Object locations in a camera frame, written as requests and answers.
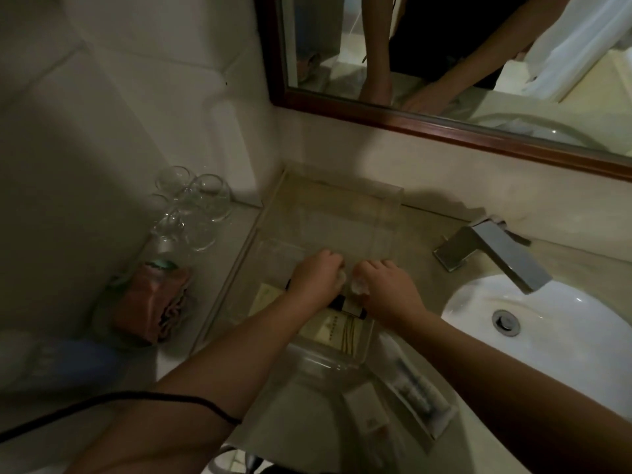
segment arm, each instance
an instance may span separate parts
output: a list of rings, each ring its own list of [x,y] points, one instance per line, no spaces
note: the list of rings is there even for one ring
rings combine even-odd
[[[307,258],[287,293],[178,366],[154,390],[200,396],[242,418],[292,337],[340,292],[342,263],[330,251]],[[200,406],[140,401],[67,474],[198,474],[232,430]]]
[[[389,60],[393,0],[362,0],[362,24],[367,45],[367,80],[359,100],[391,105],[392,81]]]
[[[527,469],[632,471],[632,424],[429,313],[390,261],[360,263],[368,313],[424,356]]]
[[[553,23],[570,0],[528,0],[485,43],[436,83],[422,88],[402,106],[405,111],[439,114],[466,88],[502,67]]]

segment faucet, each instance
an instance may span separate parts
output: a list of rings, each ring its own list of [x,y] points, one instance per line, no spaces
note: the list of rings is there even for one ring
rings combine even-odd
[[[552,278],[520,245],[530,246],[531,241],[507,230],[507,223],[491,215],[463,226],[432,254],[448,272],[452,272],[462,266],[471,254],[481,250],[520,291],[531,294]]]

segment forearm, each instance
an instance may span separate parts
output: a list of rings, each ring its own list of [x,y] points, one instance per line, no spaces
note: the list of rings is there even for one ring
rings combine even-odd
[[[362,24],[367,46],[367,77],[391,76],[389,38],[393,0],[362,0]]]
[[[534,474],[632,471],[632,425],[434,315],[398,329]]]
[[[570,0],[528,0],[474,53],[440,80],[454,95],[478,83],[528,47],[564,12]]]
[[[311,311],[292,295],[282,295],[178,366],[154,390],[206,398],[242,418]],[[232,430],[201,406],[140,401],[68,474],[200,472]]]

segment sink drain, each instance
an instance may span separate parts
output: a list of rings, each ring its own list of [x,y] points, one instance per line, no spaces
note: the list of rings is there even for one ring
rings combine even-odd
[[[496,331],[504,336],[513,337],[520,334],[520,322],[507,310],[495,311],[492,316],[492,323],[494,323]]]

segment white sink basin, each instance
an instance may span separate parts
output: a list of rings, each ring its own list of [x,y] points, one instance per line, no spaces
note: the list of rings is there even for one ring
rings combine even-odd
[[[495,326],[499,310],[513,314],[519,330],[502,312]],[[632,327],[588,294],[552,281],[525,295],[506,276],[492,276],[461,287],[442,318],[632,419]]]

